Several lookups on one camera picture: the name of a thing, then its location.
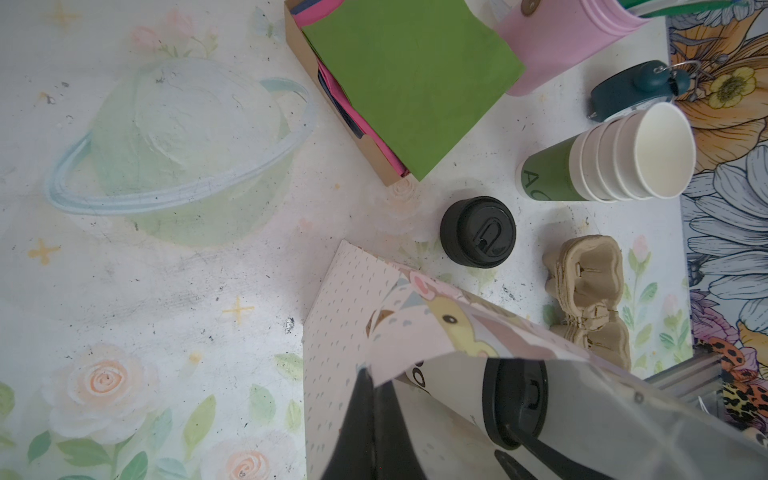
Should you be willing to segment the white floral gift bag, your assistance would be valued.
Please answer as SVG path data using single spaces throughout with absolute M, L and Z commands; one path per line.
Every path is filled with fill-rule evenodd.
M 305 323 L 311 479 L 763 479 L 767 450 L 543 327 L 342 242 Z

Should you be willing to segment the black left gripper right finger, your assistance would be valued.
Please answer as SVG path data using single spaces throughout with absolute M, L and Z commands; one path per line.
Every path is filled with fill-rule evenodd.
M 373 406 L 375 478 L 425 479 L 392 382 L 375 388 Z

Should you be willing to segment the single paper cup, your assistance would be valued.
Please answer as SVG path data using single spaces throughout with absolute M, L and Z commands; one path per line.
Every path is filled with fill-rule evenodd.
M 453 352 L 411 365 L 406 378 L 438 402 L 487 433 L 483 391 L 488 359 Z

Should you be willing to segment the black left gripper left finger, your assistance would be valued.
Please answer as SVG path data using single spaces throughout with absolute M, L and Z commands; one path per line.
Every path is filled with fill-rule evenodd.
M 360 370 L 322 480 L 374 478 L 373 393 L 371 376 L 366 369 Z

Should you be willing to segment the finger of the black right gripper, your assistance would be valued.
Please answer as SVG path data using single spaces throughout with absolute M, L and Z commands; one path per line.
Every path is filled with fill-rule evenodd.
M 575 462 L 538 438 L 522 430 L 517 424 L 506 424 L 501 431 L 521 444 L 560 479 L 611 480 L 611 477 Z M 536 477 L 509 454 L 497 450 L 495 457 L 510 479 L 536 480 Z

